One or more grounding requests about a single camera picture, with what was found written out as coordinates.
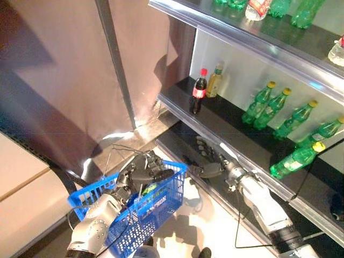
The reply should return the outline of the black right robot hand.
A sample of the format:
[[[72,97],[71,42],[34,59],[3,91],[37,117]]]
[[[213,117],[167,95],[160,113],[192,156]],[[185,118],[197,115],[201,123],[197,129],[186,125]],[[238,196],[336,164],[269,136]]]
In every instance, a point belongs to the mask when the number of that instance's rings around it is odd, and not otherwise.
[[[208,160],[207,164],[188,165],[189,170],[200,178],[213,178],[221,174],[228,175],[233,169],[241,168],[237,156],[223,143],[216,144],[210,139],[196,136],[200,153]]]

